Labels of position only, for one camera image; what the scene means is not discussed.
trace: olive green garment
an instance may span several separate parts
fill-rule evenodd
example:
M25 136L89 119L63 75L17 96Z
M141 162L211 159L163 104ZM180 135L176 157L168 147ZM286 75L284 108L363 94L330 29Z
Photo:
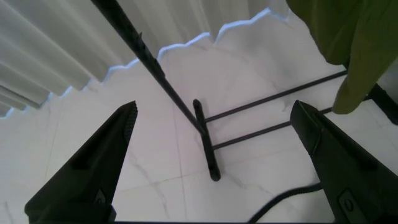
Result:
M287 0L287 4L306 23L327 62L350 61L333 112L352 112L398 56L398 0Z

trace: black cable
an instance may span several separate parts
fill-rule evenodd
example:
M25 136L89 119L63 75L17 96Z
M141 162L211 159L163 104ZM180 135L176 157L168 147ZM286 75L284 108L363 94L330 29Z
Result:
M271 201L266 203L255 215L253 215L248 223L256 223L261 217L263 217L273 206L278 204L280 201L282 201L285 198L298 195L298 194L305 194L305 193L311 193L311 192L316 192L318 190L321 190L322 186L321 183L313 184L310 186L306 187L298 187L295 189L290 189L286 192L281 193L280 195L274 197Z

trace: tile floor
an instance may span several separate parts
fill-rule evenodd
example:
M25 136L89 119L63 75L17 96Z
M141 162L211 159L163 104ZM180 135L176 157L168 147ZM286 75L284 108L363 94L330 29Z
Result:
M193 111L199 99L211 116L341 71L319 54L294 15L265 15L251 25L171 49L160 59L167 79ZM289 119L302 100L332 105L342 78L210 123L214 144ZM117 220L245 222L275 195L318 182L291 127L216 151L222 178L206 169L198 133L141 63L104 83L53 96L41 110L0 120L0 223L27 223L28 199L120 105L136 100L139 114L113 205ZM367 101L349 115L327 115L398 174L398 128ZM323 191L284 200L262 222L332 222Z

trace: black metal bar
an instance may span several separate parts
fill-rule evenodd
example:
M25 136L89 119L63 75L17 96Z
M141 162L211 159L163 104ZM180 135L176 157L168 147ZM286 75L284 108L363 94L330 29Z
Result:
M137 58L148 69L150 74L156 79L169 97L180 108L181 112L187 117L191 124L200 134L205 134L205 130L198 124L194 115L187 108L179 95L175 92L170 83L166 80L165 74L156 58L152 56L142 41L141 34L132 26L130 20L123 12L116 0L91 0L93 4L104 15L106 20L113 26L116 32L122 37L130 49L137 55Z
M388 119L398 125L398 105L378 84L372 88L369 97L378 105Z
M329 112L331 112L331 108L327 108L327 109L321 110L320 112L322 114L329 113ZM285 127L288 127L290 125L292 125L292 123L290 121L286 121L286 122L283 122L281 124L277 124L275 126L272 126L272 127L260 130L260 131L256 131L256 132L251 133L251 134L247 134L247 135L238 137L236 139L231 139L229 141L217 144L217 145L213 146L213 150L221 149L222 147L230 146L232 144L235 144L235 143L238 143L238 142L241 142L241 141L244 141L244 140L248 140L248 139L254 138L256 136L262 135L262 134L267 134L267 133L269 133L271 131L275 131L275 130L278 130L278 129L281 129L281 128L285 128Z
M327 82L327 81L332 80L334 78L342 77L343 75L346 75L346 74L347 74L347 71L338 72L336 74L329 75L328 77L324 77L324 78L321 78L319 80L315 80L313 82L309 82L309 83L306 83L304 85L300 85L300 86L295 87L293 89L286 90L286 91L283 91L281 93L278 93L278 94L275 94L275 95L272 95L272 96L268 96L268 97L266 97L264 99L254 101L254 102L246 104L244 106L240 106L238 108L231 109L229 111L225 111L225 112L223 112L221 114L211 116L209 118L206 118L205 121L207 123L207 122L210 122L210 121L214 121L216 119L224 118L225 116L240 112L242 110L246 110L246 109L252 108L253 106L257 106L257 105L260 105L262 103L267 103L268 101L271 101L271 100L274 100L274 99L277 99L277 98L280 98L280 97L295 93L295 92L300 91L300 90L304 90L306 88L309 88L311 86L315 86L315 85L323 83L323 82Z
M209 131L207 130L207 125L205 123L205 115L203 114L203 108L199 100L193 101L193 108L195 109L195 114L197 116L199 125L201 125L202 128L205 130L205 134L201 134L201 141L203 143L203 149L205 151L210 177L214 181L219 181L221 179L221 173L217 165L213 145L211 143Z

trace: curtain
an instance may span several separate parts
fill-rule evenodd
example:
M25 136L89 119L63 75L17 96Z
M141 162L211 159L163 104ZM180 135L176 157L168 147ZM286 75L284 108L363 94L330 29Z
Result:
M280 0L119 0L154 56L200 34L216 40L224 24L266 7L287 15ZM102 82L134 53L89 0L0 0L0 116L40 108L52 94Z

